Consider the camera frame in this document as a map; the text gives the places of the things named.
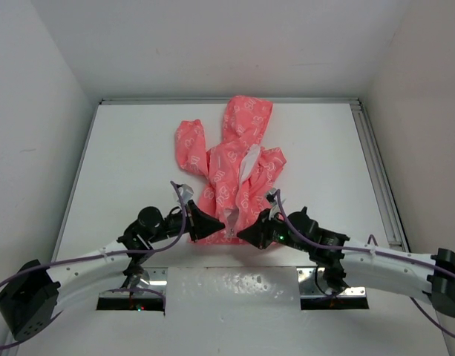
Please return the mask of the pink patterned hooded jacket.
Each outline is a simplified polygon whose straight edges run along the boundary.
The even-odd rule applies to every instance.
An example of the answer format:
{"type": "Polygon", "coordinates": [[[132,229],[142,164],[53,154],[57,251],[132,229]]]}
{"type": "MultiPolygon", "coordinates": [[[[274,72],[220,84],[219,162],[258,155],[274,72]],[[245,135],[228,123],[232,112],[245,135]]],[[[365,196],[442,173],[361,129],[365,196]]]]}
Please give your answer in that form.
{"type": "Polygon", "coordinates": [[[226,106],[221,141],[208,148],[202,122],[183,121],[175,139],[178,166],[206,178],[199,208],[225,224],[201,242],[239,245],[236,234],[253,224],[269,203],[265,194],[273,187],[287,160],[279,148],[265,148],[261,142],[269,125],[273,103],[251,96],[235,96],[226,106]],[[229,238],[229,229],[235,237],[229,238]]]}

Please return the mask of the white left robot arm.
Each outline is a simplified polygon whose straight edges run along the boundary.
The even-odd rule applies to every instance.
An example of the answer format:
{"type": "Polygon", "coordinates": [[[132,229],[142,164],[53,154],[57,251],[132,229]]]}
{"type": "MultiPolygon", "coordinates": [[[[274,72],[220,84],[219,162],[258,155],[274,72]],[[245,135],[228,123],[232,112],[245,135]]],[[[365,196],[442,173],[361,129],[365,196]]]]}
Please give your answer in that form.
{"type": "Polygon", "coordinates": [[[42,264],[25,263],[0,286],[0,313],[16,344],[29,340],[54,321],[78,297],[125,287],[132,274],[157,253],[168,238],[192,241],[223,230],[224,223],[201,211],[194,201],[163,216],[154,206],[142,209],[123,235],[81,257],[42,264]]]}

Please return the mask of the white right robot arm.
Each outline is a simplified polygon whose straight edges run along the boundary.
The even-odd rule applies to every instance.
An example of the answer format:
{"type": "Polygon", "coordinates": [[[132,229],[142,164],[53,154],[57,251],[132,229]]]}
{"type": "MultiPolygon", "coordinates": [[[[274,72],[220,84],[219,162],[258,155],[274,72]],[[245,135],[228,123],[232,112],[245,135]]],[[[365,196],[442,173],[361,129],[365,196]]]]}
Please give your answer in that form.
{"type": "Polygon", "coordinates": [[[455,253],[449,249],[414,254],[357,243],[320,227],[305,209],[286,219],[266,209],[237,236],[259,249],[279,243],[308,253],[334,291],[361,286],[401,294],[455,318],[455,253]]]}

